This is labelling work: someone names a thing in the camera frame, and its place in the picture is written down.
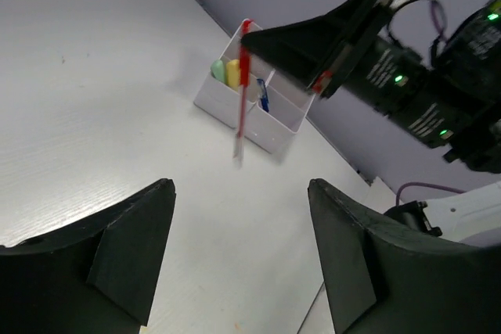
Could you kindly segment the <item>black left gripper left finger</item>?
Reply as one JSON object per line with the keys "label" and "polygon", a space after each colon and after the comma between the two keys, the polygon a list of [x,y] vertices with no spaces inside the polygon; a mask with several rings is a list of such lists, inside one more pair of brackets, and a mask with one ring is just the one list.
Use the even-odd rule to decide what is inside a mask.
{"label": "black left gripper left finger", "polygon": [[137,333],[150,319],[175,208],[160,179],[123,201],[1,248],[4,333]]}

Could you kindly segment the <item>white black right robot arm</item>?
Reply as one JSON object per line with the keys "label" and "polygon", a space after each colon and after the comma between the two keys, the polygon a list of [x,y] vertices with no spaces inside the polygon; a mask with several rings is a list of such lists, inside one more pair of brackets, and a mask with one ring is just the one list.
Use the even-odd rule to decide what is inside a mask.
{"label": "white black right robot arm", "polygon": [[392,0],[347,0],[286,26],[246,32],[240,44],[302,91],[320,98],[344,88],[445,161],[500,172],[500,0],[469,16],[431,63],[380,36],[397,13]]}

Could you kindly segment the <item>green highlighter pen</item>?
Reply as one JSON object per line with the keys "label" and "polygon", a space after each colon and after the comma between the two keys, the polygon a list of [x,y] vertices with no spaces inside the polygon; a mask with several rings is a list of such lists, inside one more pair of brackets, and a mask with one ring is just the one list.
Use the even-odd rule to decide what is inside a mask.
{"label": "green highlighter pen", "polygon": [[211,64],[211,74],[217,81],[226,84],[225,64],[222,60],[217,59]]}

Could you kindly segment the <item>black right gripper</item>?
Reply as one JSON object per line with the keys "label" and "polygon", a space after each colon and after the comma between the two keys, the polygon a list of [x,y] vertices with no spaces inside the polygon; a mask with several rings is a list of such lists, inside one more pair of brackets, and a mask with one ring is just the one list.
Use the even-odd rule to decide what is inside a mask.
{"label": "black right gripper", "polygon": [[300,89],[329,98],[389,21],[392,1],[347,0],[310,20],[250,32],[241,45]]}

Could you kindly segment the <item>white divided organizer box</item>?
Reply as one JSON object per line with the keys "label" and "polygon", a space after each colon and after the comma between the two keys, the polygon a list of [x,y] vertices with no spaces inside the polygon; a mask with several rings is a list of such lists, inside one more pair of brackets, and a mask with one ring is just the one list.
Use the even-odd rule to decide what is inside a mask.
{"label": "white divided organizer box", "polygon": [[[265,81],[269,112],[261,108],[257,79]],[[257,57],[251,59],[247,91],[246,137],[268,153],[284,149],[299,132],[315,96],[293,86]],[[237,128],[240,94],[208,73],[194,104],[232,129]]]}

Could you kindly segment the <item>red gel pen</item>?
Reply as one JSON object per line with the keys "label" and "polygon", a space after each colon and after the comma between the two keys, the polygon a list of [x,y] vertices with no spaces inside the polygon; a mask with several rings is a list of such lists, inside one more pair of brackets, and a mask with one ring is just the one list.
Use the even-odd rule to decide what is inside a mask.
{"label": "red gel pen", "polygon": [[240,60],[240,104],[237,128],[234,140],[233,159],[237,167],[243,166],[243,140],[245,134],[245,119],[247,114],[247,89],[249,86],[251,55],[243,46],[243,37],[250,31],[253,20],[245,19],[240,30],[239,60]]}

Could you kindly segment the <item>yellow highlighter pen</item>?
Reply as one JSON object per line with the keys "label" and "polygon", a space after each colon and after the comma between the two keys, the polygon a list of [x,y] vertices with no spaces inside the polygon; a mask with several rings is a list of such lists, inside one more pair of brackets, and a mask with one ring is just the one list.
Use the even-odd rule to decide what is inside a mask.
{"label": "yellow highlighter pen", "polygon": [[232,89],[237,91],[240,86],[240,61],[233,59],[225,65],[226,84]]}

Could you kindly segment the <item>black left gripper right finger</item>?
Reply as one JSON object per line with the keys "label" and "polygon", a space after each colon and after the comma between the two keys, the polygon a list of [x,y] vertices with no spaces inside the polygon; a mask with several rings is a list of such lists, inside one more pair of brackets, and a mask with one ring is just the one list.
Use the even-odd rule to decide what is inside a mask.
{"label": "black left gripper right finger", "polygon": [[308,200],[335,332],[499,332],[498,246],[419,232],[322,179]]}

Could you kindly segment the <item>blue gel pen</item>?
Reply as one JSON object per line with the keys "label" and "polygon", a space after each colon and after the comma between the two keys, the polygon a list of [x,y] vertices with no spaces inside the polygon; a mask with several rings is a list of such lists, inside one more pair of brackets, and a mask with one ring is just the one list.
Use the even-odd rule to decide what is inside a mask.
{"label": "blue gel pen", "polygon": [[268,97],[268,92],[266,88],[265,81],[261,78],[257,79],[257,84],[260,90],[259,94],[259,100],[261,103],[261,108],[268,113],[269,112],[269,97]]}

